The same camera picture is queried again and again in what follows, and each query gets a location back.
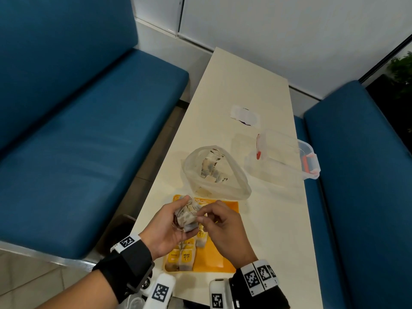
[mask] orange tray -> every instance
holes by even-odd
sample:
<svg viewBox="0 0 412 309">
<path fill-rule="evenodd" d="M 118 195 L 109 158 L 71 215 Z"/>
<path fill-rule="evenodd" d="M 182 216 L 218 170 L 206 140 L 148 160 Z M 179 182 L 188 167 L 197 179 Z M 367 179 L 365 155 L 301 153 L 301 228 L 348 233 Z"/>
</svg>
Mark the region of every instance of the orange tray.
<svg viewBox="0 0 412 309">
<path fill-rule="evenodd" d="M 180 195 L 173 196 L 173 201 L 177 201 Z M 215 202 L 215 199 L 208 198 L 194 198 L 200 205 L 206 205 Z M 236 201 L 222 201 L 228 205 L 235 212 L 239 212 L 239 203 Z M 165 270 L 164 265 L 166 264 L 167 255 L 163 258 L 163 271 Z M 194 257 L 193 272 L 226 272 L 235 273 L 236 269 L 230 263 L 229 260 L 224 258 L 217 250 L 212 240 L 208 236 L 205 247 L 196 247 L 196 256 Z"/>
</svg>

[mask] blue cushion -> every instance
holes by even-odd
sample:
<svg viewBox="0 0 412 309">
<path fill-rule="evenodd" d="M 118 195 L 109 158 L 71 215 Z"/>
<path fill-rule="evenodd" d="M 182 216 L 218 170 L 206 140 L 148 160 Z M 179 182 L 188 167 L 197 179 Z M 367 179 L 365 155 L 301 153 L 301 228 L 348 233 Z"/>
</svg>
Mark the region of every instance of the blue cushion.
<svg viewBox="0 0 412 309">
<path fill-rule="evenodd" d="M 0 150 L 137 44 L 130 0 L 0 0 Z"/>
<path fill-rule="evenodd" d="M 412 157 L 359 82 L 304 115 L 355 308 L 412 308 Z"/>
<path fill-rule="evenodd" d="M 78 259 L 98 240 L 188 82 L 133 50 L 0 163 L 0 240 Z"/>
<path fill-rule="evenodd" d="M 295 118 L 296 134 L 299 140 L 310 143 L 302 118 Z M 341 278 L 341 270 L 337 261 L 337 253 L 329 218 L 323 201 L 319 180 L 304 181 L 309 217 L 312 228 L 318 266 L 319 283 L 321 285 L 324 309 L 346 309 L 347 292 Z"/>
</svg>

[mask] white table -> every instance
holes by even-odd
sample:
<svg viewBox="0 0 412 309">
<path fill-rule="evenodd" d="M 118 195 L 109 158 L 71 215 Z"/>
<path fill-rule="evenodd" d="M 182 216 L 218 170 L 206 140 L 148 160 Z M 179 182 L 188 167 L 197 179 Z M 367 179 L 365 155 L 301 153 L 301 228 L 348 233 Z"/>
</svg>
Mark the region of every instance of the white table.
<svg viewBox="0 0 412 309">
<path fill-rule="evenodd" d="M 218 145 L 244 164 L 258 130 L 231 119 L 232 105 L 260 114 L 262 126 L 296 138 L 286 79 L 216 48 L 178 132 L 157 174 L 132 233 L 140 233 L 174 194 L 193 194 L 181 165 L 193 150 Z M 260 259 L 267 259 L 293 309 L 322 308 L 321 291 L 303 181 L 296 190 L 247 174 L 252 195 L 239 202 L 248 238 Z M 162 269 L 156 260 L 154 274 Z M 224 273 L 175 274 L 174 296 L 209 305 L 209 282 Z"/>
</svg>

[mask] tiled floor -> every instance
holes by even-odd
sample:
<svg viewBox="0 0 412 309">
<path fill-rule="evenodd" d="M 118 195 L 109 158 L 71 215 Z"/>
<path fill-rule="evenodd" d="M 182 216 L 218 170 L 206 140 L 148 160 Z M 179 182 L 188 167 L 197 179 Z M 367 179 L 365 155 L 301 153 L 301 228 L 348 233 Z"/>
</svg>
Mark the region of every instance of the tiled floor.
<svg viewBox="0 0 412 309">
<path fill-rule="evenodd" d="M 115 216 L 138 216 L 185 112 L 180 107 L 174 108 Z M 86 274 L 85 271 L 0 250 L 0 309 L 33 309 Z"/>
</svg>

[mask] green plant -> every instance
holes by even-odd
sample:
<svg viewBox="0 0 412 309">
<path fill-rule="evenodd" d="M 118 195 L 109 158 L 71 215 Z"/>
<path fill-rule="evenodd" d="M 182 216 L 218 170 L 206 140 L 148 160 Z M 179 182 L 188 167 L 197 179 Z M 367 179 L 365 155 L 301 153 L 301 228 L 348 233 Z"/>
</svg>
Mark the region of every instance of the green plant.
<svg viewBox="0 0 412 309">
<path fill-rule="evenodd" d="M 412 52 L 403 58 L 394 58 L 388 70 L 392 73 L 392 79 L 399 86 L 397 98 L 412 98 Z"/>
</svg>

